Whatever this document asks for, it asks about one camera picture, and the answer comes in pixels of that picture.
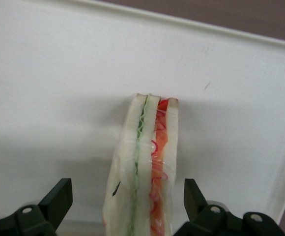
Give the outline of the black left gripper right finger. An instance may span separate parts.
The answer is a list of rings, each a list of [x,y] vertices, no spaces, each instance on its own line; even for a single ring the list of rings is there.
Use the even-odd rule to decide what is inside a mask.
[[[184,207],[189,220],[176,236],[283,236],[284,231],[268,215],[246,212],[242,218],[216,204],[209,204],[194,179],[184,181]]]

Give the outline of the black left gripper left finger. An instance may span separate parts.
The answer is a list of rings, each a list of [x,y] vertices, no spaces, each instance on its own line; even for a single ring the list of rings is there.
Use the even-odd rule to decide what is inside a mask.
[[[38,204],[0,219],[0,236],[55,236],[72,203],[72,180],[62,178]]]

